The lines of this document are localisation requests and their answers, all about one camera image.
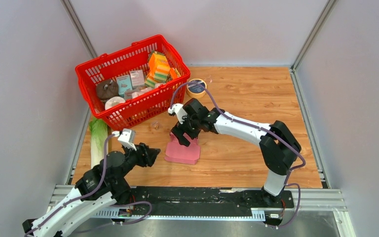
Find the pink paper box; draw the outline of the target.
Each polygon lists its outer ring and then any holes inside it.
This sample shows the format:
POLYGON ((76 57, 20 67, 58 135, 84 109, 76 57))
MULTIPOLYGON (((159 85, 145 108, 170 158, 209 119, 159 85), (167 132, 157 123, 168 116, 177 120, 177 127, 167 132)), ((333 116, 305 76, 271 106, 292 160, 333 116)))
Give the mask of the pink paper box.
POLYGON ((198 139, 191 139, 188 135, 184 135, 190 141, 188 147, 180 145, 178 138, 170 133, 170 142, 167 143, 165 151, 165 160, 168 162, 195 165, 200 159, 201 147, 198 139))

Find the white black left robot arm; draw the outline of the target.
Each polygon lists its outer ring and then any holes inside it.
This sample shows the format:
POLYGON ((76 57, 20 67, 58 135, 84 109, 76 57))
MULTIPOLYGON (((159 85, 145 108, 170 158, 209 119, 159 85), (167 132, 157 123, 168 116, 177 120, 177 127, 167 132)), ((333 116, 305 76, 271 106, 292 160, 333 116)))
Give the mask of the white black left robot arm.
POLYGON ((109 152, 87 171, 70 192, 48 213, 23 223, 27 237, 68 237, 98 211, 114 204, 127 205, 131 187, 125 176, 135 167, 153 166, 159 148, 144 143, 122 152, 109 152))

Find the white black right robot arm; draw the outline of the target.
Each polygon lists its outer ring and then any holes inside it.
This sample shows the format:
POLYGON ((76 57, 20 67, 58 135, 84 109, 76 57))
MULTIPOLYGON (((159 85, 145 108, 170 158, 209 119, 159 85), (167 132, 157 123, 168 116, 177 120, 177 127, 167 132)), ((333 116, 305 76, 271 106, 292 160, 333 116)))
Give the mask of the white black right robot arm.
POLYGON ((269 207, 281 201, 291 166, 301 151, 299 142, 285 123, 279 120, 272 124, 253 122, 220 108, 209 110, 197 99, 173 104, 168 114, 178 119, 171 133, 182 146, 188 147, 201 131, 229 135, 258 146, 268 168, 262 201, 269 207))

